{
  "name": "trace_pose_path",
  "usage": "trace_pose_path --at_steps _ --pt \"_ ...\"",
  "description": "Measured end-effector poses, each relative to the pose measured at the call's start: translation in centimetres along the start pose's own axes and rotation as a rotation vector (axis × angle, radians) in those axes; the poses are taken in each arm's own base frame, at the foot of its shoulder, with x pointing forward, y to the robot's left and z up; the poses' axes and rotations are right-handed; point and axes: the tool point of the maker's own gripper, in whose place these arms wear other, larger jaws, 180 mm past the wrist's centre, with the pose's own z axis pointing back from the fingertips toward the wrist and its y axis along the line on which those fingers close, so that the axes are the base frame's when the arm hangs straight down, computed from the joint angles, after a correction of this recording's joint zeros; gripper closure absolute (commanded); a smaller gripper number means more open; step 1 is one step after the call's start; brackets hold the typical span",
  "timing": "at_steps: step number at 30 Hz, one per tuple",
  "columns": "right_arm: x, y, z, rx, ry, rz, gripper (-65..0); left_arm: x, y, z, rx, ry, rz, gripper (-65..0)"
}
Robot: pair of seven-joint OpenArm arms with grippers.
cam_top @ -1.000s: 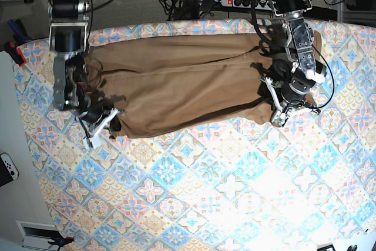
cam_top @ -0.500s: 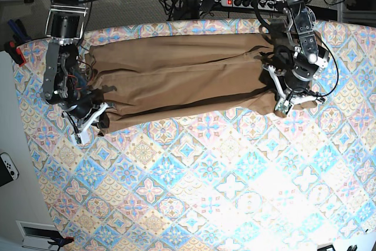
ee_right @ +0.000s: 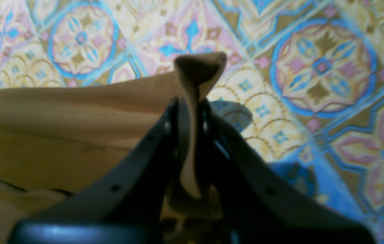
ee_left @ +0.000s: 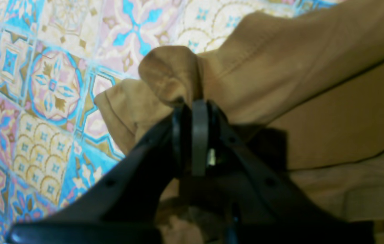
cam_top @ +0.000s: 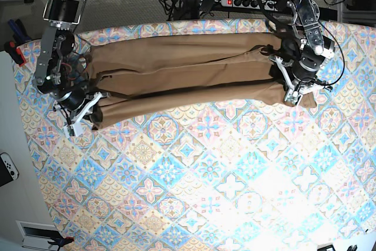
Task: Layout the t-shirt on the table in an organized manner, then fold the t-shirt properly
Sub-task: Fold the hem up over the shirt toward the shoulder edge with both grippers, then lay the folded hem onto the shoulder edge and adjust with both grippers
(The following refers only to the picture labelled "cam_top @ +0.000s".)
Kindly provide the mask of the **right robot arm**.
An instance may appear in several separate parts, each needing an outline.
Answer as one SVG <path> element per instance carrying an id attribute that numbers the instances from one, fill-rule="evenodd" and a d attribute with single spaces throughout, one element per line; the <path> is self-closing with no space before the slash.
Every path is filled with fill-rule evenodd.
<path id="1" fill-rule="evenodd" d="M 68 63 L 75 48 L 75 27 L 80 23 L 87 0 L 48 0 L 43 18 L 48 22 L 41 39 L 32 84 L 55 101 L 53 109 L 65 116 L 67 138 L 83 134 L 83 119 L 99 118 L 98 102 L 109 94 L 89 87 L 83 71 L 75 72 Z"/>

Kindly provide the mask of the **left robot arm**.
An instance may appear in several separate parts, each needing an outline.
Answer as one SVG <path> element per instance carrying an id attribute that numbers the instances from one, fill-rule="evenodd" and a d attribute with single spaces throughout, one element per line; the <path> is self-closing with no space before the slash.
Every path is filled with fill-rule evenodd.
<path id="1" fill-rule="evenodd" d="M 332 90 L 330 83 L 317 78 L 317 73 L 333 59 L 335 43 L 323 35 L 319 21 L 320 9 L 313 0 L 281 1 L 292 11 L 290 24 L 274 18 L 265 9 L 265 0 L 257 0 L 257 3 L 282 37 L 280 49 L 270 50 L 268 58 L 282 75 L 286 92 L 284 101 L 298 105 L 304 95 L 320 89 Z"/>

